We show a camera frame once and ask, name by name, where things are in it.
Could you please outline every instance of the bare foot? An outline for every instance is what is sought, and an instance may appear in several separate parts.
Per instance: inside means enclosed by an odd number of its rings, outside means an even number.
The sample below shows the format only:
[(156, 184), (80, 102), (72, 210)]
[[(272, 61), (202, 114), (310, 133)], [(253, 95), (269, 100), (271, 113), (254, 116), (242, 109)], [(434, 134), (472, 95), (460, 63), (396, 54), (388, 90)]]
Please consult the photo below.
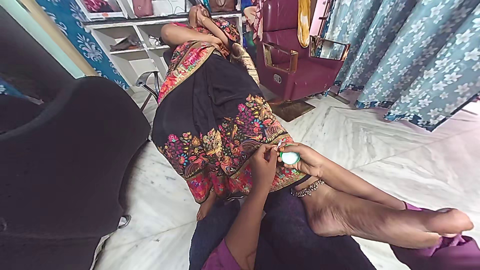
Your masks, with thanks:
[(473, 228), (468, 216), (457, 209), (397, 210), (327, 184), (302, 201), (310, 227), (320, 236), (353, 235), (400, 247), (426, 248), (437, 244), (440, 235), (451, 236)]
[(208, 212), (210, 212), (210, 209), (213, 206), (213, 203), (215, 203), (215, 199), (216, 194), (215, 192), (211, 191), (208, 195), (208, 198), (200, 205), (200, 208), (198, 209), (197, 221), (201, 221), (207, 216)]

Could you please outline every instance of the white marble floor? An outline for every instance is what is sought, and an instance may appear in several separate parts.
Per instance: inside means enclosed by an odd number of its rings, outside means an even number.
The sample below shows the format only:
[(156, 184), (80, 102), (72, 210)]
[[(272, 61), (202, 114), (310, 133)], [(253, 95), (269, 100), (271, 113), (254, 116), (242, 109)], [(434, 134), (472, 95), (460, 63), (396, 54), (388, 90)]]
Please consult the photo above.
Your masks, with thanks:
[[(140, 104), (146, 96), (135, 95)], [(466, 212), (477, 228), (465, 234), (480, 239), (479, 103), (469, 104), (433, 133), (408, 122), (386, 122), (384, 109), (355, 110), (331, 97), (309, 103), (316, 108), (283, 123), (296, 141), (416, 206)], [(151, 100), (145, 110), (150, 121), (155, 108)], [(134, 165), (128, 205), (132, 221), (107, 241), (96, 270), (187, 269), (198, 205), (153, 143)], [(377, 269), (408, 269), (388, 245), (357, 241)]]

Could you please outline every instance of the blue floral curtain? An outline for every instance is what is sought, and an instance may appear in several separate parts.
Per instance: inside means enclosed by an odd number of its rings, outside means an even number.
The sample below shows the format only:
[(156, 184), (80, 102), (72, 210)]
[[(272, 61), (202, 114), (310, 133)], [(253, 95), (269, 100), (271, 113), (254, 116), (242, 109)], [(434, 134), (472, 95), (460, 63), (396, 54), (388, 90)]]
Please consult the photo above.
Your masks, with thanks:
[(432, 131), (480, 92), (480, 0), (336, 0), (325, 37), (351, 43), (340, 89), (387, 120)]
[(60, 31), (84, 56), (99, 76), (116, 82), (123, 89), (129, 86), (100, 48), (90, 30), (82, 25), (87, 21), (75, 0), (36, 0)]

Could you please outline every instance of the anklet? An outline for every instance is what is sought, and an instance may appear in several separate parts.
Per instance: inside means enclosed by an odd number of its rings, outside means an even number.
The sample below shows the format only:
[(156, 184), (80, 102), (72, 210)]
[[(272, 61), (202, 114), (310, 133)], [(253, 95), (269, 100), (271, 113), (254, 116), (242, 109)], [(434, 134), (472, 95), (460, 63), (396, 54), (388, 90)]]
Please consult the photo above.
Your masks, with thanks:
[(290, 189), (290, 193), (295, 196), (295, 197), (304, 197), (304, 196), (311, 196), (312, 195), (312, 191), (316, 190), (318, 188), (318, 185), (322, 185), (322, 184), (325, 184), (325, 182), (322, 180), (322, 179), (318, 179), (317, 181), (313, 182), (310, 184), (310, 186), (306, 187), (306, 188), (303, 188), (299, 191), (295, 191), (293, 190), (293, 188)]

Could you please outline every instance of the dark jeans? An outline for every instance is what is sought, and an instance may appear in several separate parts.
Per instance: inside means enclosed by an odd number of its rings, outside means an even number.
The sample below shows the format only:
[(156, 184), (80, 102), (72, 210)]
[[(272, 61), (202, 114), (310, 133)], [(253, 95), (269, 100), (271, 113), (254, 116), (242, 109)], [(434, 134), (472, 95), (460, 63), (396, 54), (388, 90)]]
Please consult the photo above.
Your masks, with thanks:
[[(268, 195), (255, 269), (374, 270), (350, 236), (321, 237), (308, 226), (302, 202), (283, 188)], [(190, 270), (199, 270), (234, 222), (237, 200), (216, 203), (197, 223), (190, 247)]]

